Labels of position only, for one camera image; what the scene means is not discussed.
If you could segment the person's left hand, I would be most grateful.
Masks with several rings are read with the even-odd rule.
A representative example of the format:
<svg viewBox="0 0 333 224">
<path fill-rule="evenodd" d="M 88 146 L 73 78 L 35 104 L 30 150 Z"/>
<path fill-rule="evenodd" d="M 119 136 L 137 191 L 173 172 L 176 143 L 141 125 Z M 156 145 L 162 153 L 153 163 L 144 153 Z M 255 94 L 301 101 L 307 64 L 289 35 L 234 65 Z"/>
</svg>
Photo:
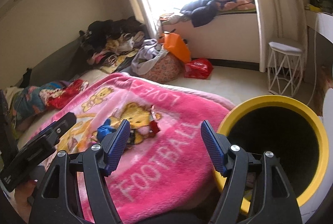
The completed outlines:
<svg viewBox="0 0 333 224">
<path fill-rule="evenodd" d="M 32 206 L 28 202 L 28 198 L 32 195 L 37 183 L 38 180 L 31 179 L 27 182 L 19 184 L 15 189 L 14 198 L 17 207 L 16 211 L 25 223 L 29 222 L 30 212 L 32 210 Z"/>
</svg>

